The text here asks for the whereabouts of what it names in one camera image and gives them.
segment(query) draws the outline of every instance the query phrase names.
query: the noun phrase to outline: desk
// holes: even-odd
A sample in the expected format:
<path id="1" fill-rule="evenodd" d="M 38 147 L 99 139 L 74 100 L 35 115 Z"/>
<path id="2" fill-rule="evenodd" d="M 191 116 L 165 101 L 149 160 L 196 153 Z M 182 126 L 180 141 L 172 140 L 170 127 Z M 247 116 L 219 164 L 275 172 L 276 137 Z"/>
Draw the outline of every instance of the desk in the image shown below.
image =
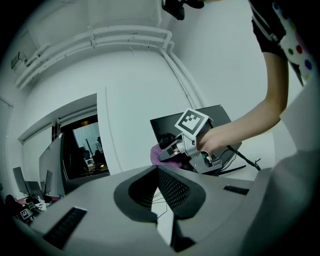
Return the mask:
<path id="1" fill-rule="evenodd" d="M 239 148 L 239 152 L 252 162 L 261 158 L 261 160 L 257 162 L 261 169 L 274 167 L 276 160 L 273 133 L 269 131 L 243 141 Z M 244 165 L 246 165 L 245 168 L 223 174 L 221 177 L 254 181 L 258 174 L 258 170 L 247 164 L 247 162 L 239 156 L 236 156 L 232 164 L 225 170 L 230 170 Z"/>

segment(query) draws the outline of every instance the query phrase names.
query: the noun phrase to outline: white ceiling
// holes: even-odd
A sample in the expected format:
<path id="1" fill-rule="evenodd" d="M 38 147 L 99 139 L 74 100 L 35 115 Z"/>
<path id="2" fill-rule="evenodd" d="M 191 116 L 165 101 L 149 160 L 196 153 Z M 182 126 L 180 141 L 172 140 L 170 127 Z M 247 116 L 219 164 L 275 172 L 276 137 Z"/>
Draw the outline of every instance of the white ceiling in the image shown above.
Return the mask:
<path id="1" fill-rule="evenodd" d="M 170 15 L 161 0 L 47 0 L 17 37 L 27 58 L 47 43 L 56 45 L 92 28 L 142 25 L 166 29 Z"/>

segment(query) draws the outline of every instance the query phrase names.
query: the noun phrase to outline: black slot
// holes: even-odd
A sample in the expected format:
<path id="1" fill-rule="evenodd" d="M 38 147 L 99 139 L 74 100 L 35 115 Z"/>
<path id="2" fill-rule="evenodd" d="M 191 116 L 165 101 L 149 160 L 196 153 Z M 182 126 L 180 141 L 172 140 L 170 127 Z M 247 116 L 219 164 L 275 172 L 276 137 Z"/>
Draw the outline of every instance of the black slot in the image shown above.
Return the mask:
<path id="1" fill-rule="evenodd" d="M 84 209 L 73 207 L 43 238 L 62 249 L 86 213 Z"/>
<path id="2" fill-rule="evenodd" d="M 241 194 L 241 195 L 246 195 L 249 192 L 249 189 L 247 189 L 247 188 L 231 186 L 231 185 L 226 185 L 223 189 L 231 191 L 231 192 L 234 192 L 234 193 L 238 193 L 238 194 Z"/>

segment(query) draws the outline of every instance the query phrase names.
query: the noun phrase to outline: purple cloth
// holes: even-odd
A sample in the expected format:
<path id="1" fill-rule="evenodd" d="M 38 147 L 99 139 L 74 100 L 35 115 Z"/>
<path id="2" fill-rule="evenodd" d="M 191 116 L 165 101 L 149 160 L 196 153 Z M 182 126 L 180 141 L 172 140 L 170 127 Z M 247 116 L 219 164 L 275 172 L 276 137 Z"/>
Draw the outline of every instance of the purple cloth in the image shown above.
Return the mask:
<path id="1" fill-rule="evenodd" d="M 160 148 L 160 146 L 157 144 L 153 148 L 151 148 L 150 151 L 150 160 L 151 163 L 154 166 L 171 166 L 171 167 L 176 167 L 176 168 L 181 168 L 182 163 L 175 161 L 175 157 L 172 157 L 168 160 L 165 160 L 163 162 L 158 160 L 158 155 L 162 152 L 163 150 Z"/>

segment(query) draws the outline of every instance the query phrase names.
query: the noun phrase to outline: human arm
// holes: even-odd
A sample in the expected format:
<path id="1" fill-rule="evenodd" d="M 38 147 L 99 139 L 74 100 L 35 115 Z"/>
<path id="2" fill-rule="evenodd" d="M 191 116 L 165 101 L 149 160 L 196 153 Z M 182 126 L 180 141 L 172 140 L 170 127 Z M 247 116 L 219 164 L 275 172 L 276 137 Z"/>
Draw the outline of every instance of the human arm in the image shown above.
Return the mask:
<path id="1" fill-rule="evenodd" d="M 280 121 L 288 102 L 288 61 L 263 53 L 267 70 L 267 93 L 262 102 L 239 119 L 214 127 L 198 137 L 198 148 L 210 154 L 219 148 L 262 134 Z"/>

